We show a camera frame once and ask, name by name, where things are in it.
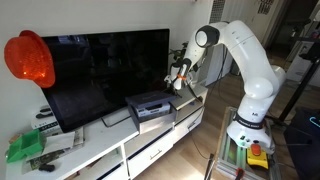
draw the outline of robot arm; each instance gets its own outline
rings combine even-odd
[[[255,141],[270,148],[271,138],[262,120],[285,80],[285,72],[269,64],[265,50],[243,22],[214,23],[194,32],[183,61],[171,67],[171,83],[175,89],[181,89],[187,73],[202,58],[205,48],[218,44],[224,44],[238,64],[246,93],[227,129],[228,135],[241,147],[247,148]]]

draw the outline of tv stand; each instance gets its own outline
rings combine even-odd
[[[84,127],[84,147],[50,163],[55,171],[23,174],[19,161],[7,165],[6,179],[134,179],[201,123],[207,88],[196,85],[193,90],[203,102],[187,88],[179,91],[181,98],[172,102],[177,111],[172,124],[139,135],[131,118],[110,128],[95,121]],[[127,108],[121,113],[126,116]]]

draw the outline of wooden floor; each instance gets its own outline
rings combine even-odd
[[[170,180],[183,179],[194,180],[203,179],[206,170],[207,160],[202,158],[197,152],[192,137],[202,154],[209,157],[209,153],[215,153],[218,145],[218,138],[222,124],[223,115],[227,106],[238,107],[243,97],[243,82],[240,76],[227,75],[215,86],[210,85],[205,104],[205,111],[202,123],[182,138],[163,157],[152,164],[141,173],[137,180]],[[288,100],[291,98],[296,86],[293,83],[285,83],[275,99],[270,113],[279,117]],[[320,88],[311,87],[305,91],[296,106],[319,108]],[[294,115],[294,108],[287,117],[290,120]],[[277,143],[284,144],[283,129],[273,129],[273,134]],[[276,154],[279,162],[293,165],[290,155],[285,146],[276,147]],[[294,169],[281,166],[283,172],[282,179],[298,179]]]

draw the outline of black tv screen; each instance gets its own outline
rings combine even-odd
[[[43,37],[56,82],[43,93],[64,132],[165,90],[169,29]]]

